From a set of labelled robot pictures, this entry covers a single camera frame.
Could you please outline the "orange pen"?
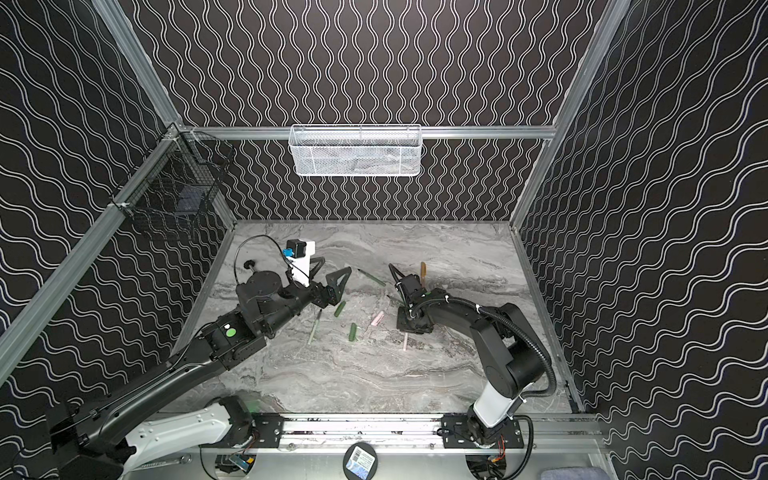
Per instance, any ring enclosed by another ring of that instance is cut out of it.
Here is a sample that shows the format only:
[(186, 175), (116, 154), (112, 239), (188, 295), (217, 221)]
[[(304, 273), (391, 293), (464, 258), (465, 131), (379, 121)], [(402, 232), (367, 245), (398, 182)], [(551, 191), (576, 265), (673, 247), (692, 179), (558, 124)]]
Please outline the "orange pen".
[(426, 288), (426, 275), (427, 275), (427, 264), (426, 262), (422, 261), (420, 262), (419, 278), (420, 278), (421, 286), (423, 288)]

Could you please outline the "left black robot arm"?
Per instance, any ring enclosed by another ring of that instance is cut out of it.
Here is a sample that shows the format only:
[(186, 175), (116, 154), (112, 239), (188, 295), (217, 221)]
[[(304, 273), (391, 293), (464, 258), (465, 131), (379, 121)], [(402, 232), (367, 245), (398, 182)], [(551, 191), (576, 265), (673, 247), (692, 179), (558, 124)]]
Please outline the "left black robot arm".
[(105, 397), (46, 414), (61, 479), (119, 479), (146, 463), (193, 446), (230, 448), (254, 437), (244, 401), (228, 396), (197, 411), (154, 419), (183, 394), (233, 369), (307, 306), (337, 305), (352, 273), (332, 272), (324, 283), (284, 283), (273, 271), (256, 271), (237, 285), (237, 306), (205, 324), (164, 363)]

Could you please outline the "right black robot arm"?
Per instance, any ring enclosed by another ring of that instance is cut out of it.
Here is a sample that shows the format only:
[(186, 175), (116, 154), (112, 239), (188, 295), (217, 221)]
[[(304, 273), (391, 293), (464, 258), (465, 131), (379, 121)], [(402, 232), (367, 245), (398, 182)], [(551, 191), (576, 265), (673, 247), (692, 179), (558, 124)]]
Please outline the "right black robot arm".
[(395, 266), (391, 274), (402, 301), (399, 331), (422, 335), (443, 326), (474, 342), (486, 385), (469, 407), (464, 438), (491, 445), (520, 406), (556, 393), (551, 355), (518, 306), (483, 306), (443, 289), (428, 290), (418, 275), (405, 275)]

